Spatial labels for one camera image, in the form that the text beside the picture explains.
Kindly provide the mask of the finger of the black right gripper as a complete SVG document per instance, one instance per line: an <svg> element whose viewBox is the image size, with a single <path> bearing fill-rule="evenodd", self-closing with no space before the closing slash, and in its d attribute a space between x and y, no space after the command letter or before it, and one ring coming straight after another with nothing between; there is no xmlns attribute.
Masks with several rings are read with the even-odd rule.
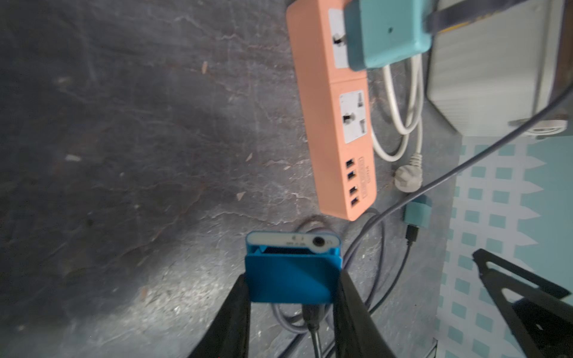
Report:
<svg viewBox="0 0 573 358"><path fill-rule="evenodd" d="M485 289L527 357L572 356L572 293L484 249L472 255Z"/></svg>

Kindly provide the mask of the teal usb charger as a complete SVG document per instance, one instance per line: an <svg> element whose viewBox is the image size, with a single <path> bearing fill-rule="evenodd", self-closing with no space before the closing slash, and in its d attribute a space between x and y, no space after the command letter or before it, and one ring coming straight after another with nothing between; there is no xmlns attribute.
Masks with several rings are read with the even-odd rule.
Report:
<svg viewBox="0 0 573 358"><path fill-rule="evenodd" d="M344 7L349 67L377 69L427 52L432 35L425 17L426 0L354 0Z"/></svg>
<svg viewBox="0 0 573 358"><path fill-rule="evenodd" d="M418 228L428 228L431 221L433 201L421 195L408 203L404 210L404 222Z"/></svg>

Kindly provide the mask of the blue mp3 player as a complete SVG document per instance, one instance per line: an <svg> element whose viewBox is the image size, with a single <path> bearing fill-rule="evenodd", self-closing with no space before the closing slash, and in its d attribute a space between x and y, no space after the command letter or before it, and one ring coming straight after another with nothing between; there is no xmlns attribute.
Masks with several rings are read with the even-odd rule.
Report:
<svg viewBox="0 0 573 358"><path fill-rule="evenodd" d="M246 283L255 303L331 304L343 268L342 241L317 232L252 231L246 237Z"/></svg>

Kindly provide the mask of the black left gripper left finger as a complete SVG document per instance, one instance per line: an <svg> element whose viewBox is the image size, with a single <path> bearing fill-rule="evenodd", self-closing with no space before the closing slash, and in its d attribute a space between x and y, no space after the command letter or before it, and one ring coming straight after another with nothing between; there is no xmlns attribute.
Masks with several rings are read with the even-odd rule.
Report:
<svg viewBox="0 0 573 358"><path fill-rule="evenodd" d="M251 301L246 276L240 275L201 341L194 357L249 356Z"/></svg>

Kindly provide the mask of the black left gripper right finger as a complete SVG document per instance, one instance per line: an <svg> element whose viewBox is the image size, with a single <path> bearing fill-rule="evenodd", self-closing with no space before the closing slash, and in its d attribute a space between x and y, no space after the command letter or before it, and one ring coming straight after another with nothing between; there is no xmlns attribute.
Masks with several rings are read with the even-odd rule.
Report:
<svg viewBox="0 0 573 358"><path fill-rule="evenodd" d="M335 354L344 357L395 357L380 335L346 270L334 298Z"/></svg>

